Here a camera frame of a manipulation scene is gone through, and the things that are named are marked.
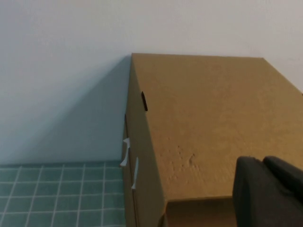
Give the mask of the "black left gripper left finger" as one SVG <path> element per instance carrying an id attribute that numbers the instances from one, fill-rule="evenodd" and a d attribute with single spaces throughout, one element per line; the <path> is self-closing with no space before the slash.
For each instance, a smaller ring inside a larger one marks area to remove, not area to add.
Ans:
<path id="1" fill-rule="evenodd" d="M 263 160 L 237 159 L 232 200 L 239 227 L 303 225 L 303 201 L 275 178 Z"/>

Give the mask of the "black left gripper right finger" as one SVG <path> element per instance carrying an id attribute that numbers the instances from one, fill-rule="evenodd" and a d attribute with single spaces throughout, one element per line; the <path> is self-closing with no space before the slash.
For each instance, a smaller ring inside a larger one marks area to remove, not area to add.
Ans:
<path id="1" fill-rule="evenodd" d="M 288 162 L 275 157 L 267 156 L 263 163 L 275 178 L 294 196 L 303 201 L 303 171 Z"/>

